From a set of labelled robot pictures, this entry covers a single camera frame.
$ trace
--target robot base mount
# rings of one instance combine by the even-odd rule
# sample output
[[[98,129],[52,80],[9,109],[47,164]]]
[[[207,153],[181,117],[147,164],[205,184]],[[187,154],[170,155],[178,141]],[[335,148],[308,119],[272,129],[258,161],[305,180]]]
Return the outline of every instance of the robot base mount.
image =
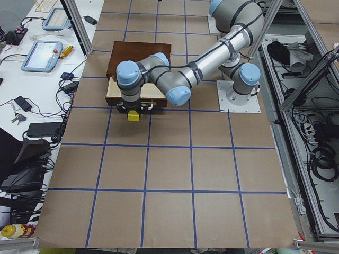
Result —
[[[232,88],[233,81],[217,81],[220,111],[225,113],[261,113],[258,98],[256,95],[250,96],[246,105],[238,106],[230,102],[227,92]]]

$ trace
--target grid of blue tape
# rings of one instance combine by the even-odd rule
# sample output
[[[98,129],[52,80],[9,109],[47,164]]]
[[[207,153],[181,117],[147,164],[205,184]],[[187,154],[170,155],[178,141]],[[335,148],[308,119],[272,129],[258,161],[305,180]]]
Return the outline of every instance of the grid of blue tape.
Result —
[[[132,6],[133,0],[130,2],[129,6],[129,12],[128,12],[128,17],[127,17],[127,23],[126,23],[126,29],[124,30],[124,38],[123,41],[126,40],[126,33],[129,32],[127,30],[128,27],[128,21],[129,21],[129,16],[131,14],[131,6]],[[156,42],[156,35],[160,32],[157,32],[157,21],[158,21],[158,16],[159,15],[169,15],[169,14],[159,14],[158,13],[158,7],[157,7],[157,13],[154,14],[157,16],[156,18],[156,31],[155,31],[155,42]],[[184,0],[184,8],[185,8],[185,13],[186,13],[186,0]],[[178,56],[186,56],[186,61],[188,62],[189,56],[196,56],[196,55],[189,55],[188,54],[188,43],[187,43],[187,22],[186,22],[186,17],[187,16],[197,16],[197,15],[179,15],[179,16],[184,16],[185,17],[185,40],[186,40],[186,54],[185,55],[180,55],[177,54]],[[110,51],[104,51],[104,50],[97,50],[100,52],[107,52],[110,53]],[[83,78],[106,78],[106,77],[91,77],[91,76],[83,76]],[[111,123],[111,117],[113,113],[114,107],[82,107],[82,106],[75,106],[73,108],[88,108],[88,109],[109,109],[110,114],[109,114],[109,119],[106,127],[106,134],[105,134],[105,139],[103,144],[91,144],[91,143],[63,143],[63,146],[102,146],[102,155],[101,155],[101,160],[100,160],[100,167],[99,167],[99,172],[97,176],[97,181],[96,181],[96,187],[95,188],[49,188],[49,190],[54,190],[54,191],[89,191],[89,192],[94,192],[94,198],[93,198],[93,204],[92,204],[92,211],[91,211],[91,217],[90,217],[90,223],[88,226],[88,232],[87,232],[87,238],[86,238],[86,245],[85,247],[88,247],[89,240],[91,237],[91,228],[92,228],[92,222],[93,222],[93,217],[95,213],[95,204],[96,204],[96,197],[98,192],[142,192],[143,193],[143,201],[142,201],[142,223],[141,223],[141,239],[140,239],[140,246],[143,247],[144,245],[144,226],[145,226],[145,207],[146,207],[146,196],[147,193],[191,193],[192,194],[192,217],[193,217],[193,235],[194,235],[194,247],[197,248],[197,227],[195,224],[195,203],[194,203],[194,195],[195,193],[226,193],[226,194],[238,194],[239,199],[240,199],[240,205],[241,205],[241,211],[242,211],[242,217],[243,217],[243,222],[244,222],[244,230],[245,230],[245,236],[246,236],[246,242],[247,242],[247,247],[250,248],[250,242],[249,242],[249,237],[248,237],[248,231],[247,231],[247,225],[246,225],[246,217],[245,217],[245,212],[244,212],[244,204],[243,204],[243,199],[242,195],[243,194],[286,194],[286,192],[256,192],[256,191],[242,191],[240,187],[240,180],[239,180],[239,173],[238,173],[238,168],[237,168],[237,159],[236,159],[236,153],[235,151],[237,149],[275,149],[274,147],[236,147],[234,145],[234,140],[233,140],[233,132],[232,132],[232,125],[231,125],[231,119],[230,119],[230,114],[229,112],[227,113],[228,117],[228,122],[229,122],[229,129],[230,129],[230,137],[231,137],[231,147],[204,147],[204,146],[193,146],[192,145],[192,123],[191,123],[191,112],[219,112],[217,110],[193,110],[191,109],[191,103],[189,102],[189,108],[187,110],[184,109],[163,109],[165,111],[187,111],[189,115],[189,135],[190,135],[190,145],[189,146],[157,146],[157,145],[151,145],[150,144],[150,137],[151,137],[151,122],[152,122],[152,114],[150,114],[149,118],[149,127],[148,127],[148,140],[147,140],[147,145],[135,145],[135,144],[109,144],[107,143],[108,139],[108,134],[109,134],[109,128],[110,128],[110,123]],[[143,189],[106,189],[106,188],[99,188],[99,182],[100,182],[100,175],[101,175],[101,169],[103,165],[103,158],[105,154],[105,148],[107,146],[116,146],[116,147],[146,147],[147,152],[146,152],[146,165],[145,165],[145,179],[144,179],[144,188]],[[161,190],[161,189],[147,189],[147,170],[148,170],[148,156],[149,156],[149,148],[151,147],[162,147],[162,148],[188,148],[190,149],[190,160],[191,160],[191,190]],[[192,157],[192,151],[193,149],[199,149],[199,148],[204,148],[204,149],[231,149],[233,151],[233,157],[234,157],[234,164],[235,164],[235,170],[236,170],[236,178],[237,178],[237,185],[238,185],[238,190],[230,190],[230,191],[219,191],[219,190],[195,190],[194,189],[194,179],[193,179],[193,157]]]

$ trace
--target white table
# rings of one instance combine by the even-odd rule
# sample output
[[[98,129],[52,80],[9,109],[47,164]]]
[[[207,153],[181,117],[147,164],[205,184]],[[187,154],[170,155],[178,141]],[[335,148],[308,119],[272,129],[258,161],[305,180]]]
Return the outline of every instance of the white table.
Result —
[[[96,20],[99,19],[101,8],[103,6],[104,0],[76,0],[77,7],[79,9],[81,16],[91,16]],[[60,2],[57,2],[55,7],[62,7]],[[27,14],[31,17],[47,17],[48,13],[39,13],[35,12],[35,6],[32,7],[31,11]],[[84,22],[89,39],[92,41],[95,25],[91,25],[87,22]],[[48,36],[43,36],[38,38],[38,40],[45,41],[61,41],[63,47],[66,48],[69,45],[74,46],[74,50],[68,55],[65,59],[59,60],[56,67],[50,73],[42,72],[24,72],[20,69],[25,57],[11,57],[3,61],[0,65],[0,78],[3,78],[4,81],[0,85],[0,104],[3,104],[11,99],[15,99],[18,96],[31,99],[35,104],[37,104],[42,113],[56,113],[60,111],[60,107],[57,105],[55,100],[55,94],[59,89],[58,83],[61,80],[60,75],[63,72],[71,72],[76,68],[82,61],[85,60],[85,56],[80,48],[80,45],[77,41],[75,33],[73,32],[72,38],[63,38],[55,36],[53,32],[47,32],[42,29],[40,20],[33,20],[25,25],[28,28],[28,33],[23,38],[22,42],[18,46],[6,46],[6,49],[9,49],[0,54],[0,59],[12,54],[25,54],[27,55],[30,51],[34,41],[30,39],[32,35],[48,34]],[[84,63],[74,71],[75,77],[81,77]],[[70,97],[60,92],[58,94],[61,104],[70,100]],[[36,106],[33,105],[34,112],[38,112]],[[42,117],[40,115],[33,114],[31,112],[25,112],[22,109],[18,113],[23,114],[27,117],[25,122],[17,125],[12,123],[11,119],[14,118],[14,112],[10,104],[6,104],[0,107],[0,127],[7,131],[9,134],[22,140],[22,133],[26,131],[30,123],[37,122],[58,122],[62,121],[60,116],[52,116],[49,118]],[[59,147],[53,149],[52,156],[50,157],[53,161],[56,161],[58,155]],[[49,184],[52,172],[46,173],[44,178],[44,183]]]

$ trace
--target tablet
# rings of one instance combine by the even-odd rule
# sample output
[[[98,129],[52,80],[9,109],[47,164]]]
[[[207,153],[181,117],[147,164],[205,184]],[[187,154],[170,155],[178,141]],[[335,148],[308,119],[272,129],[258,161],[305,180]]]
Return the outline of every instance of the tablet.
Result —
[[[23,71],[51,72],[57,64],[62,50],[63,44],[60,41],[36,41],[21,69]]]
[[[46,31],[58,31],[70,28],[72,25],[62,8],[53,8],[42,24],[42,29]]]

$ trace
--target black bag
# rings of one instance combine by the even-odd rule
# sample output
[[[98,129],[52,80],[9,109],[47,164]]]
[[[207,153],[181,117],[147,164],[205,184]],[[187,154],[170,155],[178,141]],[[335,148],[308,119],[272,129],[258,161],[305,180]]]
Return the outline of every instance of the black bag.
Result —
[[[273,41],[270,43],[267,46],[267,50],[274,60],[284,65],[290,65],[290,51],[279,41]]]

